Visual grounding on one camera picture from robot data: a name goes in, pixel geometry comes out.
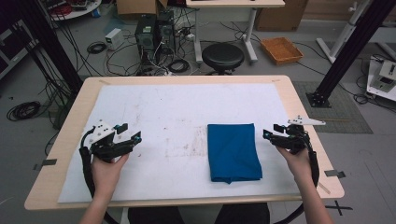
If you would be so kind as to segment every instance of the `table leg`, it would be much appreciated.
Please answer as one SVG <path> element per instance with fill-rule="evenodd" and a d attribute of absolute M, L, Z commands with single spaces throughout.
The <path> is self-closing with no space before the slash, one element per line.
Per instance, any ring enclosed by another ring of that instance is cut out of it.
<path fill-rule="evenodd" d="M 257 8 L 255 7 L 250 10 L 250 18 L 248 20 L 247 33 L 242 36 L 244 44 L 247 48 L 247 53 L 250 59 L 250 63 L 255 63 L 258 61 L 256 53 L 254 52 L 253 46 L 251 45 L 250 42 L 251 33 L 253 31 L 254 19 L 256 18 L 256 12 L 257 12 Z"/>
<path fill-rule="evenodd" d="M 369 0 L 362 1 L 356 11 L 353 13 L 352 17 L 349 19 L 348 23 L 344 27 L 342 33 L 338 36 L 334 45 L 331 49 L 326 45 L 322 38 L 317 38 L 317 42 L 323 52 L 326 54 L 327 58 L 331 63 L 335 62 L 336 56 L 340 51 L 340 48 L 343 47 L 344 43 L 348 41 L 349 37 L 353 33 L 356 27 L 356 23 L 358 19 L 361 17 L 361 13 L 363 13 L 364 9 L 368 6 Z"/>
<path fill-rule="evenodd" d="M 198 63 L 198 66 L 202 63 L 202 51 L 201 51 L 201 42 L 199 40 L 199 27 L 198 27 L 198 11 L 195 10 L 195 36 L 194 36 L 194 51 L 195 51 L 195 61 Z"/>

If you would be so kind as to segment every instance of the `fingers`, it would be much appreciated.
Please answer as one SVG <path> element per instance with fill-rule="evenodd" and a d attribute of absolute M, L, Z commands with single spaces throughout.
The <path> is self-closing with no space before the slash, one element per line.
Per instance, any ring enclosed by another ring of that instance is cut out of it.
<path fill-rule="evenodd" d="M 125 162 L 128 161 L 128 158 L 129 158 L 129 153 L 125 154 L 125 155 L 122 155 L 120 157 L 120 159 L 118 161 L 116 161 L 116 164 L 118 164 L 119 166 L 122 167 L 125 164 Z"/>
<path fill-rule="evenodd" d="M 279 153 L 286 159 L 288 160 L 290 157 L 290 153 L 283 147 L 276 147 L 276 149 L 279 151 Z"/>

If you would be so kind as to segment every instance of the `wrist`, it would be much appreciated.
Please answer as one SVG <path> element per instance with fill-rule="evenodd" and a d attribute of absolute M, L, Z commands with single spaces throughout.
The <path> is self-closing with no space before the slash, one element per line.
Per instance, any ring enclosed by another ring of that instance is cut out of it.
<path fill-rule="evenodd" d="M 111 201 L 112 194 L 103 194 L 100 192 L 95 192 L 92 198 L 92 202 L 101 206 L 108 206 Z"/>
<path fill-rule="evenodd" d="M 298 187 L 314 185 L 314 181 L 312 180 L 311 175 L 295 176 L 294 181 L 297 183 Z"/>

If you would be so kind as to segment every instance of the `black stool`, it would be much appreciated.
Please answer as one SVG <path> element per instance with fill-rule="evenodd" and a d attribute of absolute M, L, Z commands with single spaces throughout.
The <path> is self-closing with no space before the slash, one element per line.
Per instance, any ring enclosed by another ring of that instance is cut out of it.
<path fill-rule="evenodd" d="M 244 52 L 231 44 L 213 44 L 202 51 L 204 63 L 215 69 L 215 71 L 206 74 L 230 75 L 226 70 L 234 71 L 245 60 Z"/>

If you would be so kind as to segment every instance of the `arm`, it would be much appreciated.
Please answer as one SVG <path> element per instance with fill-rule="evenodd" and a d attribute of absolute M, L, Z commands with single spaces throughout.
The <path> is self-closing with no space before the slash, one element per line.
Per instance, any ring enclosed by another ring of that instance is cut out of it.
<path fill-rule="evenodd" d="M 277 150 L 286 159 L 289 169 L 294 175 L 294 180 L 303 198 L 306 222 L 308 224 L 333 223 L 312 180 L 308 150 L 304 149 L 296 155 L 290 154 L 285 148 L 277 147 Z"/>
<path fill-rule="evenodd" d="M 96 190 L 90 206 L 85 211 L 80 224 L 102 223 L 107 206 L 120 179 L 120 171 L 129 154 L 114 163 L 107 163 L 93 157 L 92 175 Z"/>

